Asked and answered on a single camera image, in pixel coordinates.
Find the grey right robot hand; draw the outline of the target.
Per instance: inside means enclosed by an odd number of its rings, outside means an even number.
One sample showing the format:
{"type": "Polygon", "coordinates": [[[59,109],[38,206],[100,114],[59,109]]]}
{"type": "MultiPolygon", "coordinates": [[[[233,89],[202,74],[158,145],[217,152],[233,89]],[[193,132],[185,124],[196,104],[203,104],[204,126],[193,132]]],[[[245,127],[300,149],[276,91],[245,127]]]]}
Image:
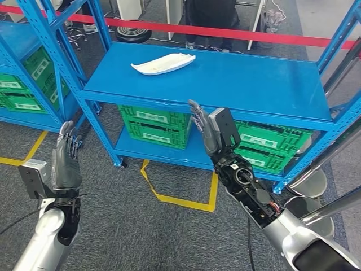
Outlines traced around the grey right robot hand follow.
{"type": "Polygon", "coordinates": [[[219,153],[222,148],[220,133],[212,126],[208,113],[196,101],[190,99],[188,102],[192,112],[191,119],[201,133],[206,153],[210,157],[219,153]]]}

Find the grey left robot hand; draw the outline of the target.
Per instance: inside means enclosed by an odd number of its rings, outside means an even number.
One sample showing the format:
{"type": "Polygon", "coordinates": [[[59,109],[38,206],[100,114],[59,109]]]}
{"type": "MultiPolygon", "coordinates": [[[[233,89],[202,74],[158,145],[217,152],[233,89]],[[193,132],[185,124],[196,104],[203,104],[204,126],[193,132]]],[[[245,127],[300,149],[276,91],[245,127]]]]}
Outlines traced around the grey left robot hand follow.
{"type": "Polygon", "coordinates": [[[78,189],[82,177],[78,159],[81,136],[73,121],[66,121],[60,128],[57,146],[52,151],[51,185],[54,190],[78,189]]]}

